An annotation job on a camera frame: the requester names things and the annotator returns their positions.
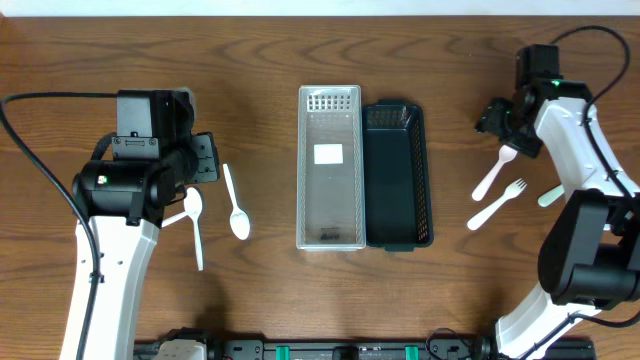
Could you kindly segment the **white spoon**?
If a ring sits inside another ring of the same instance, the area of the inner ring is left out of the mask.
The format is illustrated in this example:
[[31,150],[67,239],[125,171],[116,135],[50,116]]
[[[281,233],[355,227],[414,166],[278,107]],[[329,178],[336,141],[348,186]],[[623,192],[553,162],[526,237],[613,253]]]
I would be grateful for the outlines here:
[[231,230],[238,239],[247,240],[251,231],[250,219],[248,214],[238,205],[230,167],[226,163],[223,164],[223,173],[232,204],[232,211],[229,219]]
[[204,208],[204,202],[200,191],[191,187],[186,190],[186,198],[183,201],[184,211],[187,216],[192,220],[194,229],[194,247],[197,267],[199,271],[204,270],[204,252],[201,239],[201,231],[199,225],[200,215]]
[[187,216],[188,216],[188,213],[186,211],[183,211],[181,213],[175,214],[175,215],[173,215],[173,216],[171,216],[171,217],[169,217],[167,219],[164,219],[162,221],[161,227],[164,228],[164,227],[170,226],[170,225],[180,221],[181,219],[183,219],[183,218],[185,218]]

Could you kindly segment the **white plastic fork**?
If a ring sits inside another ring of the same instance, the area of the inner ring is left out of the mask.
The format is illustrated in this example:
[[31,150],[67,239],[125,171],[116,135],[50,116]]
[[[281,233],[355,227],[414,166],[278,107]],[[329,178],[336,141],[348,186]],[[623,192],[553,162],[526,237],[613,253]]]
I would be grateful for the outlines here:
[[504,193],[498,199],[478,212],[467,222],[467,228],[472,231],[479,229],[491,216],[493,216],[500,209],[502,205],[504,205],[507,201],[518,197],[526,187],[527,183],[523,179],[518,179],[511,183],[505,188]]

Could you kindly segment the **mint green plastic fork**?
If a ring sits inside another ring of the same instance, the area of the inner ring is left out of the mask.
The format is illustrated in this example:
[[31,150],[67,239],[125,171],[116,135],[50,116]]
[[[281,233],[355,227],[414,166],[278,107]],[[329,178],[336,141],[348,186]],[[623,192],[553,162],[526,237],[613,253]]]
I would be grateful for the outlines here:
[[540,207],[545,208],[551,205],[556,200],[558,200],[563,195],[564,195],[564,187],[562,185],[557,185],[553,189],[539,196],[537,199],[537,203]]

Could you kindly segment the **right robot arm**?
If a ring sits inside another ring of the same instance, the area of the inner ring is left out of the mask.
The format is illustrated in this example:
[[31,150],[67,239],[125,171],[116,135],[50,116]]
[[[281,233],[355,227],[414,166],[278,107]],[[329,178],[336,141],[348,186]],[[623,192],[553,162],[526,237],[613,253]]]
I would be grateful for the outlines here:
[[566,205],[541,246],[536,286],[496,321],[493,336],[476,342],[476,359],[541,359],[582,321],[639,321],[598,316],[639,298],[639,186],[601,131],[594,96],[563,78],[555,45],[518,51],[515,89],[510,100],[491,100],[476,129],[531,158],[546,148]]

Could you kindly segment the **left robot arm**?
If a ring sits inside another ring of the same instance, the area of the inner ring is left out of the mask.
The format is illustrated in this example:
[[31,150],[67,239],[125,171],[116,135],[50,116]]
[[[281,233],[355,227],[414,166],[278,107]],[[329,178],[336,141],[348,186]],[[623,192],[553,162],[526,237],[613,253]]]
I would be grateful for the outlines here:
[[[63,359],[132,358],[144,278],[164,210],[177,194],[220,177],[212,134],[192,131],[190,89],[121,90],[116,102],[116,133],[100,140],[73,181],[98,253],[92,255],[88,234],[78,226]],[[95,258],[100,277],[91,298]]]

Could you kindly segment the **white label sticker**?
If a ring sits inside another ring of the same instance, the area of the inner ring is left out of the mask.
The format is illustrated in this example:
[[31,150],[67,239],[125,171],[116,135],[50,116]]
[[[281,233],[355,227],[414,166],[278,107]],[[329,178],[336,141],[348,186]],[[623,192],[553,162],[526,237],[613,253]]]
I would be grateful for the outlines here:
[[341,144],[315,144],[313,154],[315,165],[337,165],[344,161]]

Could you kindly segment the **translucent white plastic basket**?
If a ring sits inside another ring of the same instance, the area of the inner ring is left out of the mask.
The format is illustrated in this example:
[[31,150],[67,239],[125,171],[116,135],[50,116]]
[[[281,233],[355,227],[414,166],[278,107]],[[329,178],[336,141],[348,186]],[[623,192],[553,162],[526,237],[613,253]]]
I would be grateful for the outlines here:
[[[343,163],[315,165],[315,144],[341,144]],[[361,88],[304,85],[298,98],[296,246],[356,251],[365,245]]]

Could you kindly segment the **dark green plastic basket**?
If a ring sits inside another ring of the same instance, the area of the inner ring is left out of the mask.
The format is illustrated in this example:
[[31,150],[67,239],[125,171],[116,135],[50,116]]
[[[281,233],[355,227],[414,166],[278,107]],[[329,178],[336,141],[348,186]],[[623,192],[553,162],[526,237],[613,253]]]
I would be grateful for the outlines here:
[[366,243],[411,252],[434,241],[424,113],[381,99],[363,115]]

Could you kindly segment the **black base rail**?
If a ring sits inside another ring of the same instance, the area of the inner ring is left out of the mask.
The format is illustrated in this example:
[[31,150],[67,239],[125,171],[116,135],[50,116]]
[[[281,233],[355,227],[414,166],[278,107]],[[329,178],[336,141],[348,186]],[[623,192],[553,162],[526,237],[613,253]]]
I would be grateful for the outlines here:
[[212,360],[428,360],[500,359],[486,339],[450,335],[417,342],[222,341],[201,329],[174,329],[154,341],[138,341],[134,359]]

